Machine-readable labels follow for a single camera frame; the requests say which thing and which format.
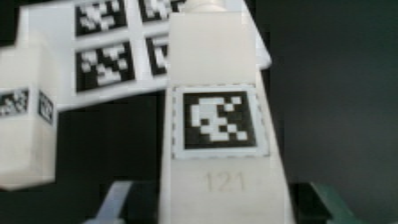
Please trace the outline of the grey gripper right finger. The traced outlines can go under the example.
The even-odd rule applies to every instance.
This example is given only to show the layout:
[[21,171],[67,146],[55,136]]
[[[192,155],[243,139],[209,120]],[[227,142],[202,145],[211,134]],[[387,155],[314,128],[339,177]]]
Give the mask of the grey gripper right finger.
[[293,184],[293,213],[296,224],[368,224],[334,188],[314,182]]

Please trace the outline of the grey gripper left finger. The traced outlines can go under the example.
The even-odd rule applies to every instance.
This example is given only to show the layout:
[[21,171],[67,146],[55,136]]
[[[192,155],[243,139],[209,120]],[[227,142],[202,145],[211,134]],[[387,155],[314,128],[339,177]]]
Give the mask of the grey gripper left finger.
[[115,181],[112,183],[96,217],[90,218],[81,224],[126,224],[119,214],[122,211],[131,186],[131,181]]

